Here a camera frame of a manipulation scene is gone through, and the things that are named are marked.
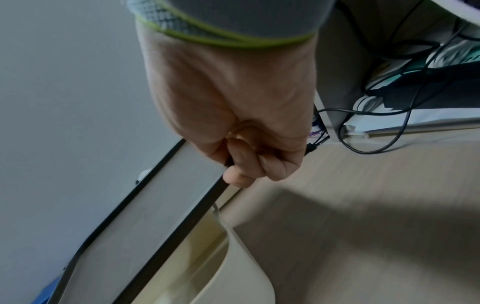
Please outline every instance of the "blue object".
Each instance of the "blue object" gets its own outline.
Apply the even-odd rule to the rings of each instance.
[[[33,301],[32,304],[47,304],[47,302],[49,301],[50,297],[52,296],[52,294],[54,293],[55,291],[55,288],[57,287],[57,285],[59,284],[60,282],[60,278],[57,278],[55,281],[53,281],[50,285],[48,285],[47,287],[45,287],[45,289],[43,289],[41,291],[41,293],[36,297],[36,299]]]

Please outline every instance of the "finger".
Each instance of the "finger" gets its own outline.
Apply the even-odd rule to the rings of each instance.
[[[241,139],[229,139],[227,146],[235,167],[240,174],[251,178],[265,176],[265,171],[260,165],[259,158],[247,142]]]
[[[199,144],[193,143],[205,156],[217,161],[221,164],[226,164],[230,157],[230,152],[227,146],[227,140],[223,139],[219,142]]]
[[[273,154],[261,154],[258,158],[268,178],[279,181],[286,179],[300,168],[304,153],[304,151],[294,153],[283,151],[279,157]]]
[[[227,184],[240,188],[248,188],[252,186],[256,179],[241,174],[236,166],[231,166],[223,174],[223,180]]]

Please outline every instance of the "wall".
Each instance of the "wall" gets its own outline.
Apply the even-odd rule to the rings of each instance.
[[[0,303],[28,304],[178,137],[119,1],[0,10]]]

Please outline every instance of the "trash can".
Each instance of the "trash can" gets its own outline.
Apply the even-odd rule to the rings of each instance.
[[[133,304],[275,304],[270,280],[235,232],[209,212]]]

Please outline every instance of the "sleeve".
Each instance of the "sleeve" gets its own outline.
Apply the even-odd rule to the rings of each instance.
[[[144,25],[177,38],[238,48],[306,40],[335,0],[127,0]]]

